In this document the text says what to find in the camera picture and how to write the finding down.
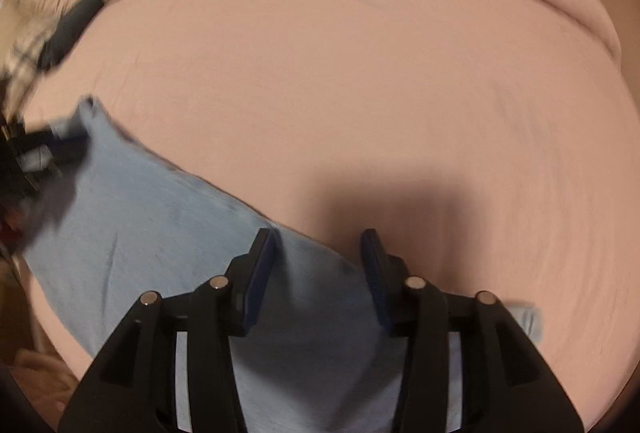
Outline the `light blue denim pants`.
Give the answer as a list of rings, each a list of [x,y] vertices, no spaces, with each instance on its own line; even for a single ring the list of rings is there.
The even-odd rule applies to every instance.
[[[131,141],[94,98],[55,127],[89,134],[84,160],[39,200],[24,259],[56,318],[96,355],[144,291],[189,292],[268,225],[243,202]],[[485,202],[455,180],[390,192],[340,185],[312,215],[334,248],[288,228],[257,325],[232,344],[253,432],[386,432],[405,342],[385,335],[357,259],[375,228],[388,250],[447,291],[482,251]]]

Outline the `plaid pillow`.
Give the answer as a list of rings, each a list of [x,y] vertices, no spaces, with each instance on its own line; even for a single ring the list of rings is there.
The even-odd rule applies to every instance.
[[[1,111],[6,120],[16,119],[32,95],[42,75],[39,56],[59,19],[1,0]]]

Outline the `folded dark grey pants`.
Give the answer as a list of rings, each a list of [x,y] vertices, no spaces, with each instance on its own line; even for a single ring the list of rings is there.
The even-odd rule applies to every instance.
[[[80,0],[60,18],[40,52],[39,71],[49,71],[62,63],[104,4],[104,0]]]

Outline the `pink bed sheet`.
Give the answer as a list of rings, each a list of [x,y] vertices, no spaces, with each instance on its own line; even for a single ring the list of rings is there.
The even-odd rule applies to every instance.
[[[585,425],[637,365],[638,112],[602,42],[544,1],[114,0],[24,117],[86,98],[326,248],[312,210],[334,188],[455,180],[485,202],[465,290],[402,257],[410,271],[537,306],[541,354]]]

